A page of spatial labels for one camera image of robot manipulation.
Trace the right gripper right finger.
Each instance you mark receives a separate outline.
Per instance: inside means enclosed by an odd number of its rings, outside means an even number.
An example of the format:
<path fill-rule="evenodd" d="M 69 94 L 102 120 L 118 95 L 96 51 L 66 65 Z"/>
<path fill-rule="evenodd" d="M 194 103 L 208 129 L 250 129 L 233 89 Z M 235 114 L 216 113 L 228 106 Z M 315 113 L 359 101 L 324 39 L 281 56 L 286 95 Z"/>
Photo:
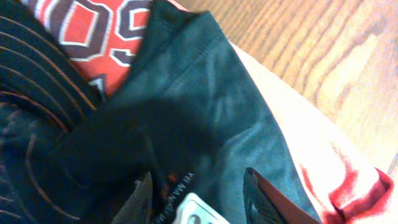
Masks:
<path fill-rule="evenodd" d="M 253 168 L 246 169 L 243 195 L 249 224 L 320 224 Z"/>

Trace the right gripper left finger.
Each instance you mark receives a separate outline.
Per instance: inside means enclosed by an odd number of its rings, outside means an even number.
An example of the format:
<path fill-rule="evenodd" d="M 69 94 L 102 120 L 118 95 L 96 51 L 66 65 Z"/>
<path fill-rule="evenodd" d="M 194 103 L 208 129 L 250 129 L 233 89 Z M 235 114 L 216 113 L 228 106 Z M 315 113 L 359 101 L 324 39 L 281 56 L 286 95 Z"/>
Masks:
<path fill-rule="evenodd" d="M 153 184 L 150 172 L 136 181 L 136 189 L 111 224 L 149 224 L 152 211 Z"/>

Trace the black orange-patterned jersey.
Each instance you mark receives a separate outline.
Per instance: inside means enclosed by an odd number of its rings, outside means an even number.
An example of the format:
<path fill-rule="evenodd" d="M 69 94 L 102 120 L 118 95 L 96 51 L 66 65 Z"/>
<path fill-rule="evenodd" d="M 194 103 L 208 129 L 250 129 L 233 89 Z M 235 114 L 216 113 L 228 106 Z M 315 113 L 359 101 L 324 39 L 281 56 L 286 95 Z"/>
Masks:
<path fill-rule="evenodd" d="M 154 1 L 152 37 L 101 99 L 23 4 L 1 2 L 1 222 L 111 223 L 145 173 L 150 223 L 195 194 L 246 220 L 255 169 L 317 219 L 269 107 L 209 12 Z"/>

